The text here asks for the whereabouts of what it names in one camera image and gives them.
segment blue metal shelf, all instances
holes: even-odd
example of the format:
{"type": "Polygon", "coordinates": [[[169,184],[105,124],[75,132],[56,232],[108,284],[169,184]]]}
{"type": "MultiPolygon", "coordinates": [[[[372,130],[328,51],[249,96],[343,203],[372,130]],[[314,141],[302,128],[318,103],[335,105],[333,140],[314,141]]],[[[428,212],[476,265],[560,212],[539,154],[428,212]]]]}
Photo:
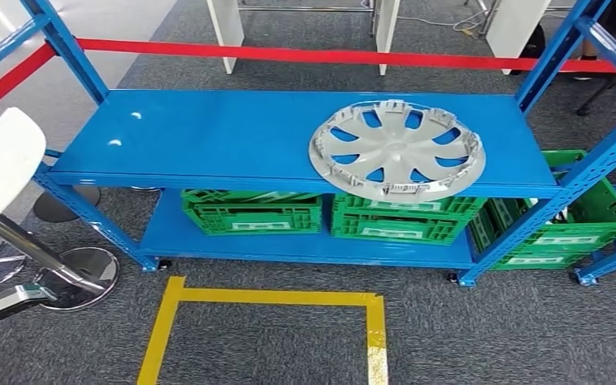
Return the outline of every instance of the blue metal shelf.
{"type": "Polygon", "coordinates": [[[474,264],[464,231],[454,244],[416,245],[335,238],[329,234],[325,204],[322,232],[296,235],[204,235],[181,211],[179,190],[167,189],[140,243],[140,253],[173,257],[212,257],[255,261],[338,263],[470,269],[474,264]]]}
{"type": "Polygon", "coordinates": [[[561,190],[512,95],[115,90],[49,175],[60,184],[336,193],[310,165],[310,137],[339,108],[375,99],[441,107],[478,132],[487,167],[463,196],[561,190]]]}
{"type": "MultiPolygon", "coordinates": [[[[578,0],[515,95],[110,91],[48,0],[21,2],[34,21],[0,44],[0,59],[40,29],[99,105],[56,164],[41,163],[33,179],[145,270],[156,270],[160,256],[404,265],[457,269],[459,284],[474,286],[482,273],[616,168],[614,128],[557,183],[525,121],[582,36],[616,66],[616,40],[596,22],[610,0],[578,0]],[[545,199],[475,258],[466,233],[451,246],[338,239],[329,236],[327,226],[313,236],[205,237],[180,212],[179,188],[336,192],[310,165],[310,136],[339,108],[373,99],[444,108],[480,135],[487,166],[461,195],[545,199]],[[138,243],[73,184],[168,190],[138,243]]],[[[589,285],[615,269],[616,254],[577,270],[577,275],[589,285]]]]}

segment wheel cover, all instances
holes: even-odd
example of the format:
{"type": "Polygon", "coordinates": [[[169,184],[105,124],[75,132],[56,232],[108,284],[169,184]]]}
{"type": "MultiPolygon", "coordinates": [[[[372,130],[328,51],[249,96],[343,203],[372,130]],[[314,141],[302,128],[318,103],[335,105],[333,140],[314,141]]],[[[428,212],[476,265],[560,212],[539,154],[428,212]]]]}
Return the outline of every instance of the wheel cover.
{"type": "Polygon", "coordinates": [[[309,155],[337,188],[391,203],[450,197],[485,168],[480,137],[451,112],[403,100],[338,110],[313,134],[309,155]]]}

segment crate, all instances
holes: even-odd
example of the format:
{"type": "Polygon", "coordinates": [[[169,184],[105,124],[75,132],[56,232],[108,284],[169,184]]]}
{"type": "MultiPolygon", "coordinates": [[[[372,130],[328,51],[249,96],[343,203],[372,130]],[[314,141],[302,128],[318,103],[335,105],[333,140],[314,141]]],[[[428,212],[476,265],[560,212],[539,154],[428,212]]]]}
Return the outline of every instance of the crate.
{"type": "MultiPolygon", "coordinates": [[[[543,152],[551,166],[572,163],[586,153],[582,150],[543,152]]],[[[525,199],[492,199],[486,207],[492,211],[497,227],[505,231],[529,208],[525,199]]],[[[568,223],[546,223],[528,237],[516,251],[543,249],[591,252],[616,239],[616,190],[602,179],[568,207],[568,223]]]]}
{"type": "Polygon", "coordinates": [[[234,191],[234,190],[197,190],[187,188],[180,192],[184,201],[192,203],[267,203],[301,201],[320,195],[312,192],[279,191],[234,191]]]}
{"type": "Polygon", "coordinates": [[[588,253],[538,253],[526,251],[518,253],[517,255],[509,254],[506,258],[493,266],[491,270],[563,270],[588,255],[588,253]]]}
{"type": "Polygon", "coordinates": [[[487,198],[447,197],[423,203],[387,203],[351,194],[336,194],[334,210],[349,214],[467,221],[476,215],[486,200],[487,198]]]}
{"type": "Polygon", "coordinates": [[[208,235],[319,233],[322,198],[272,203],[183,201],[183,211],[208,235]]]}
{"type": "Polygon", "coordinates": [[[335,237],[451,245],[466,223],[432,218],[386,217],[333,211],[335,237]]]}
{"type": "MultiPolygon", "coordinates": [[[[502,233],[488,207],[478,212],[478,215],[469,223],[469,227],[479,252],[485,250],[502,233]]],[[[492,267],[492,270],[566,269],[587,255],[589,254],[578,251],[516,249],[502,258],[492,267]]]]}

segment white pillar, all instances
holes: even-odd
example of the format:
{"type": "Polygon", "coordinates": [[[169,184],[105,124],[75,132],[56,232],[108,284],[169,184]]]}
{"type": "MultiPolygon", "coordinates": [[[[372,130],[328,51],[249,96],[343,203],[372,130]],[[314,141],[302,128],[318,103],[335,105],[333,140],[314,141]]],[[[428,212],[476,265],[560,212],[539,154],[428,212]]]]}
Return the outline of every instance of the white pillar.
{"type": "MultiPolygon", "coordinates": [[[[395,22],[398,21],[398,10],[400,8],[400,0],[378,0],[378,20],[376,26],[376,50],[378,52],[391,52],[393,44],[393,31],[395,30],[395,22]]],[[[386,74],[387,64],[379,64],[379,74],[386,74]]]]}
{"type": "MultiPolygon", "coordinates": [[[[237,0],[206,0],[219,46],[240,47],[244,41],[237,0]]],[[[223,58],[225,72],[232,74],[237,58],[223,58]]]]}
{"type": "MultiPolygon", "coordinates": [[[[517,58],[551,0],[502,0],[485,39],[497,58],[517,58]]],[[[511,70],[502,70],[505,74],[511,70]]]]}

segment red rope barrier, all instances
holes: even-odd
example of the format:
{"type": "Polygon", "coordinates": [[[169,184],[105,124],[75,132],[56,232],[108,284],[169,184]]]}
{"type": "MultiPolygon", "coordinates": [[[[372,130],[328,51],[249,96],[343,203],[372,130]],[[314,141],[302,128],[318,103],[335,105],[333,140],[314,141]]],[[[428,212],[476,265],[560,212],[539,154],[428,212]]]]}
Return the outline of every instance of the red rope barrier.
{"type": "Polygon", "coordinates": [[[0,99],[6,96],[8,92],[11,92],[13,88],[16,88],[53,56],[55,56],[53,48],[48,44],[44,44],[29,55],[27,59],[24,59],[20,64],[8,71],[7,74],[0,78],[0,99]]]}
{"type": "MultiPolygon", "coordinates": [[[[391,64],[410,67],[468,68],[494,70],[510,68],[531,70],[536,59],[488,58],[467,55],[379,53],[372,51],[316,51],[291,48],[222,47],[212,44],[130,42],[97,38],[78,38],[85,50],[131,52],[137,54],[199,56],[205,58],[241,58],[301,63],[391,64]]],[[[569,60],[562,71],[616,72],[612,63],[569,60]]]]}

